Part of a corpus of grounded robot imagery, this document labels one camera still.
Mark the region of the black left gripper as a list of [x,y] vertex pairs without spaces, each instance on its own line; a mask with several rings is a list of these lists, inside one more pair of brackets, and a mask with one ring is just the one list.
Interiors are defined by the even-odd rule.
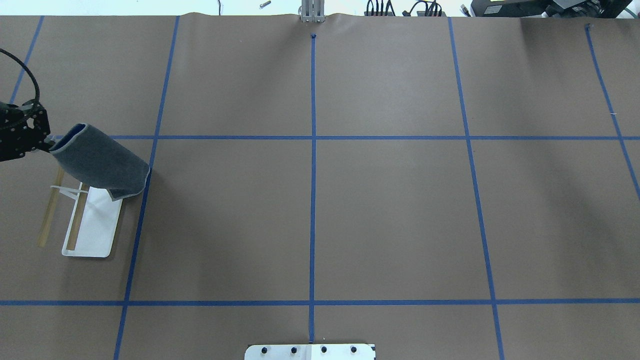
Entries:
[[51,129],[46,109],[35,100],[23,105],[0,103],[0,161],[51,149]]

